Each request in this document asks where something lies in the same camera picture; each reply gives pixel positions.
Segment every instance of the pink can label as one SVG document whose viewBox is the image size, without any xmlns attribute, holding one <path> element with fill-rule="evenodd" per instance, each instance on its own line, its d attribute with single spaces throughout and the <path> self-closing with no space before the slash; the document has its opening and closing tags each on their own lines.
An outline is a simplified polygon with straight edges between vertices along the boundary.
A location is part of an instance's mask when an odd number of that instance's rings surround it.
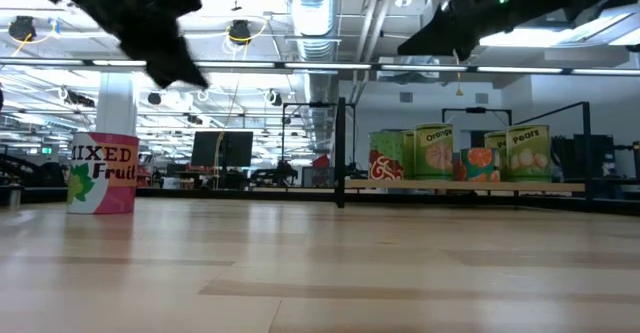
<svg viewBox="0 0 640 333">
<path fill-rule="evenodd" d="M 137 137 L 76 133 L 71 147 L 67 212 L 133 213 L 138 166 Z"/>
</svg>

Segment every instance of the ceiling duct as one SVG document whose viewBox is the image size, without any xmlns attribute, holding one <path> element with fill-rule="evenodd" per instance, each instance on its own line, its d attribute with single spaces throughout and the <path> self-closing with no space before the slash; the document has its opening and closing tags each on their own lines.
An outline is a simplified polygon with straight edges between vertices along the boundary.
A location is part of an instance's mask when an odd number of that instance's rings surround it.
<svg viewBox="0 0 640 333">
<path fill-rule="evenodd" d="M 380 64 L 397 64 L 397 65 L 438 65 L 440 61 L 432 56 L 399 56 L 399 57 L 380 57 Z M 399 85 L 409 83 L 433 83 L 440 78 L 438 72 L 392 72 L 378 71 L 376 80 L 378 82 L 389 82 Z"/>
<path fill-rule="evenodd" d="M 291 19 L 297 35 L 311 38 L 332 36 L 335 31 L 336 0 L 291 0 Z M 336 58 L 337 43 L 322 39 L 297 41 L 300 58 L 307 62 L 328 62 Z M 338 99 L 338 76 L 307 74 L 304 77 L 307 102 L 335 103 Z M 306 113 L 311 129 L 311 148 L 328 148 L 335 109 L 312 108 Z"/>
</svg>

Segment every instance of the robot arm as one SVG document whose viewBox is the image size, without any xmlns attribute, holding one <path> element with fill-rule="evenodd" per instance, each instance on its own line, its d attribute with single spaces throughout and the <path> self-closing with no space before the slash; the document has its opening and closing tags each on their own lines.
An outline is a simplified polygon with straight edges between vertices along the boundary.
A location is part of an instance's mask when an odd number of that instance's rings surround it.
<svg viewBox="0 0 640 333">
<path fill-rule="evenodd" d="M 116 36 L 127 56 L 146 61 L 147 73 L 162 88 L 176 80 L 208 87 L 191 59 L 177 23 L 180 16 L 199 10 L 200 0 L 72 1 Z"/>
</svg>

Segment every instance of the fruit can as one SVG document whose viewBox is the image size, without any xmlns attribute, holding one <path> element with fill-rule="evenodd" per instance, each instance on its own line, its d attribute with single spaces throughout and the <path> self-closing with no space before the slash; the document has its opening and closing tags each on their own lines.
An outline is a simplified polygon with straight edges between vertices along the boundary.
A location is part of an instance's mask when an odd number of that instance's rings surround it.
<svg viewBox="0 0 640 333">
<path fill-rule="evenodd" d="M 484 147 L 498 150 L 498 169 L 503 180 L 507 175 L 507 132 L 491 132 L 484 135 Z"/>
<path fill-rule="evenodd" d="M 460 151 L 460 177 L 467 182 L 500 182 L 500 155 L 494 148 Z"/>
<path fill-rule="evenodd" d="M 369 134 L 369 179 L 404 179 L 402 131 L 385 130 Z"/>
<path fill-rule="evenodd" d="M 549 126 L 507 129 L 507 177 L 511 182 L 551 182 Z"/>
<path fill-rule="evenodd" d="M 402 156 L 404 163 L 404 179 L 414 179 L 414 170 L 413 170 L 413 155 L 415 153 L 415 149 L 413 147 L 413 130 L 403 131 L 402 132 Z"/>
<path fill-rule="evenodd" d="M 415 128 L 414 176 L 417 180 L 453 179 L 453 126 L 424 124 Z"/>
</svg>

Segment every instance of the white column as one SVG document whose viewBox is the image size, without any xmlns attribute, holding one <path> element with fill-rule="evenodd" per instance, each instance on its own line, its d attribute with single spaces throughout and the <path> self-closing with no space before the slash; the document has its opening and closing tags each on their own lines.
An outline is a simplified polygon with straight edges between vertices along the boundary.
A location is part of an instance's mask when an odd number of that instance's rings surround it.
<svg viewBox="0 0 640 333">
<path fill-rule="evenodd" d="M 136 136 L 138 92 L 131 73 L 102 73 L 96 132 Z"/>
</svg>

